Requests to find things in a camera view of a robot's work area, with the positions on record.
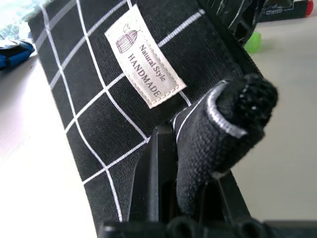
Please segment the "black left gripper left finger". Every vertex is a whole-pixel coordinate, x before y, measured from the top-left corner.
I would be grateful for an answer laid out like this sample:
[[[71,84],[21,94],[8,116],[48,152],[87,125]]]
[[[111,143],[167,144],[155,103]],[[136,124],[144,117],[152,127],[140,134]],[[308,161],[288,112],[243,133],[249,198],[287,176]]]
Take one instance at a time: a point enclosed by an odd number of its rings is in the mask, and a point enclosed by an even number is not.
[[[177,216],[177,147],[170,124],[156,126],[134,172],[129,222],[169,222]]]

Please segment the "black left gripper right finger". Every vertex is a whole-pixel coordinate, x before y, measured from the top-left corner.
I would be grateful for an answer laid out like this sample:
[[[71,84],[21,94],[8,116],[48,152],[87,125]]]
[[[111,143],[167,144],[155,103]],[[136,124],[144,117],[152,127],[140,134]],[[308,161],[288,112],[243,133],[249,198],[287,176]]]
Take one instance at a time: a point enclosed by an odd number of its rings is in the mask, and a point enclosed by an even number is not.
[[[205,186],[205,222],[234,223],[250,216],[232,172]]]

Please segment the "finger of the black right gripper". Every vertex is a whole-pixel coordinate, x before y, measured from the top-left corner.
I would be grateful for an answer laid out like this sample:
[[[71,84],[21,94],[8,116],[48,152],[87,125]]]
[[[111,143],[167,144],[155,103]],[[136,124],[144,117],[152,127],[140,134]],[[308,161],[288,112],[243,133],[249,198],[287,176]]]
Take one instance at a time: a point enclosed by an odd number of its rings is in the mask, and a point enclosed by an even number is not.
[[[200,0],[199,3],[233,34],[241,46],[254,32],[264,6],[263,0]]]

